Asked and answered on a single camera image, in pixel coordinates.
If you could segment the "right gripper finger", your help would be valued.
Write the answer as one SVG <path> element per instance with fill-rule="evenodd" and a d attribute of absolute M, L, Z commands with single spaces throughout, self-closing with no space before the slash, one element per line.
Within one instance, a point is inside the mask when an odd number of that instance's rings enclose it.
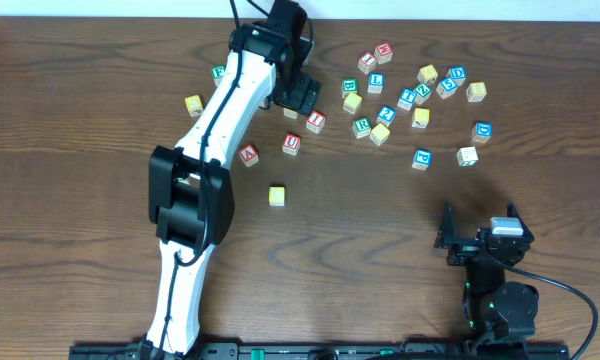
<path fill-rule="evenodd" d="M 526 226 L 526 224 L 522 220 L 515 204 L 512 201 L 509 201 L 507 204 L 507 216 L 510 218 L 514 218 L 519 222 L 520 228 L 522 229 L 522 234 L 521 234 L 522 237 L 531 237 L 532 236 L 532 232 L 529 230 L 529 228 Z"/>
<path fill-rule="evenodd" d="M 437 233 L 438 241 L 454 241 L 455 225 L 451 203 L 447 201 L 444 205 L 440 228 Z"/>

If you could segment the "green R block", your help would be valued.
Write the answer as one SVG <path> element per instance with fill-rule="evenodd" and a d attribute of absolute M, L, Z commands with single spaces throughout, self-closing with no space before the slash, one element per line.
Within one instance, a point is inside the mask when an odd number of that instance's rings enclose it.
<path fill-rule="evenodd" d="M 353 121 L 352 129 L 357 139 L 367 137 L 371 130 L 371 122 L 367 117 L 362 117 Z"/>

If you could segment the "yellow C block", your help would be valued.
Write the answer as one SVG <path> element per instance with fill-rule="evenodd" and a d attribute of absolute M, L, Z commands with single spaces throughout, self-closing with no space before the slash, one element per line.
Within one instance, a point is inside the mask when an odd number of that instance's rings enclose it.
<path fill-rule="evenodd" d="M 286 199 L 286 189 L 284 186 L 271 186 L 268 193 L 269 204 L 271 206 L 284 206 Z"/>

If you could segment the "yellow O block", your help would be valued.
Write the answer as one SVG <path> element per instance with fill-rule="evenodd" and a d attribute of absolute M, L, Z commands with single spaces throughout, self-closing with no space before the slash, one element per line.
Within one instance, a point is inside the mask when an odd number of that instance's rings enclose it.
<path fill-rule="evenodd" d="M 285 117 L 291 118 L 291 119 L 297 119 L 299 116 L 299 113 L 293 110 L 290 110 L 288 108 L 284 108 L 283 109 L 283 113 Z"/>

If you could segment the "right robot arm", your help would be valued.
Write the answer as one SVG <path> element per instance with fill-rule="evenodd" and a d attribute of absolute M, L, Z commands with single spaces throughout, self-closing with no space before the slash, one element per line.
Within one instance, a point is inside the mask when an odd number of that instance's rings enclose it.
<path fill-rule="evenodd" d="M 539 294 L 535 287 L 508 281 L 505 270 L 520 262 L 534 236 L 515 206 L 493 217 L 474 237 L 456 233 L 450 203 L 443 210 L 434 246 L 446 249 L 449 266 L 466 270 L 463 310 L 471 335 L 463 351 L 481 359 L 529 359 L 526 339 L 535 334 Z"/>

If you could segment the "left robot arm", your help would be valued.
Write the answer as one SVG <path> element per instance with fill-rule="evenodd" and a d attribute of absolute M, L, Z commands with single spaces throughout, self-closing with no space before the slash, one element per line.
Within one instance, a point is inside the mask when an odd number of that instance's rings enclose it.
<path fill-rule="evenodd" d="M 321 84 L 302 68 L 314 47 L 301 5 L 276 0 L 262 20 L 237 22 L 221 83 L 191 130 L 149 158 L 149 219 L 156 226 L 161 278 L 154 320 L 139 359 L 183 359 L 200 334 L 199 305 L 215 247 L 226 236 L 235 202 L 232 158 L 254 114 L 275 104 L 302 115 Z"/>

